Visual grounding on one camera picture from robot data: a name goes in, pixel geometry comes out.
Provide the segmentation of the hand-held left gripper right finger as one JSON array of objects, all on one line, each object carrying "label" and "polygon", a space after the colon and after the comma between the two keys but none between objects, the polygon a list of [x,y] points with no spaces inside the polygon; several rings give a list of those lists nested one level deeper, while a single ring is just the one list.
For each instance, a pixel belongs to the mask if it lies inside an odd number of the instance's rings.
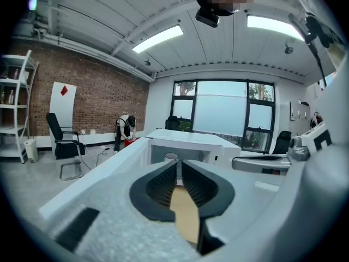
[{"label": "hand-held left gripper right finger", "polygon": [[234,199],[235,190],[226,179],[189,160],[182,161],[182,180],[198,208],[197,251],[206,255],[224,245],[221,239],[209,233],[206,220],[226,211]]}]

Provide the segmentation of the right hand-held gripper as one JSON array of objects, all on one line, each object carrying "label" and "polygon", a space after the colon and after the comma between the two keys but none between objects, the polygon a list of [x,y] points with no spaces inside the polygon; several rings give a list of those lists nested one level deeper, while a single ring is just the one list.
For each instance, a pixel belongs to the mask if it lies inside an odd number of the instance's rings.
[{"label": "right hand-held gripper", "polygon": [[332,144],[330,133],[324,122],[301,136],[294,136],[285,154],[236,157],[232,169],[270,175],[286,175],[292,164],[307,161],[322,149]]}]

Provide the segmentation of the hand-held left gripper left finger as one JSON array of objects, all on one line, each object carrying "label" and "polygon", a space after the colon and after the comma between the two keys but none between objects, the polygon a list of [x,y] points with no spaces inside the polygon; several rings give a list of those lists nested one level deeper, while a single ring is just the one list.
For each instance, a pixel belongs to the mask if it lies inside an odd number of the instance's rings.
[{"label": "hand-held left gripper left finger", "polygon": [[138,178],[130,187],[129,197],[134,208],[151,221],[174,222],[170,209],[177,183],[177,162],[156,163],[155,169]]}]

